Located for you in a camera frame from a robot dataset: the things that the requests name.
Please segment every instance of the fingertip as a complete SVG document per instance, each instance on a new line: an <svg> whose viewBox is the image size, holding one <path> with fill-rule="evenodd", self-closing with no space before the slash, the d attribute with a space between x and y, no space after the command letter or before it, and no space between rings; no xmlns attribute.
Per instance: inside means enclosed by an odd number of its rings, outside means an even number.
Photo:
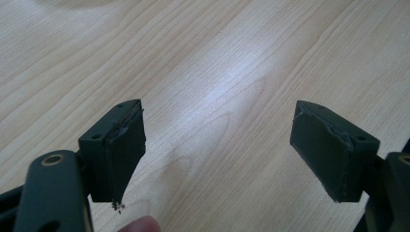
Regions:
<svg viewBox="0 0 410 232"><path fill-rule="evenodd" d="M161 232L160 225L151 216L140 217L118 232Z"/></svg>

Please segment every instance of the light wood surface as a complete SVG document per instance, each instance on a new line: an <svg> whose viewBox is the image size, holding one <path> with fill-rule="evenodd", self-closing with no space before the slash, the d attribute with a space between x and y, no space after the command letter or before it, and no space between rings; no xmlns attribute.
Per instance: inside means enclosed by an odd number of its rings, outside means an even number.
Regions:
<svg viewBox="0 0 410 232"><path fill-rule="evenodd" d="M366 197L334 203L292 149L295 103L400 151L410 2L0 0L1 191L139 98L147 153L121 215L92 204L96 231L352 231Z"/></svg>

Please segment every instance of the screw hole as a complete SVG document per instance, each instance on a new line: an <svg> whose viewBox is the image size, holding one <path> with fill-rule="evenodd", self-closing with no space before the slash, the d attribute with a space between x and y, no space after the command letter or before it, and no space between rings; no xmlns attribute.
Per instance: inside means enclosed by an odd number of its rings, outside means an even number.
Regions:
<svg viewBox="0 0 410 232"><path fill-rule="evenodd" d="M407 165L410 165L410 156L399 156L398 157L402 162L406 163Z"/></svg>
<svg viewBox="0 0 410 232"><path fill-rule="evenodd" d="M51 155L42 160L42 166L52 166L63 161L64 156L60 154Z"/></svg>
<svg viewBox="0 0 410 232"><path fill-rule="evenodd" d="M58 228L60 228L60 221L52 220L44 224L38 232L54 232L57 231Z"/></svg>
<svg viewBox="0 0 410 232"><path fill-rule="evenodd" d="M100 134L94 134L93 136L91 136L91 139L99 139L102 136Z"/></svg>

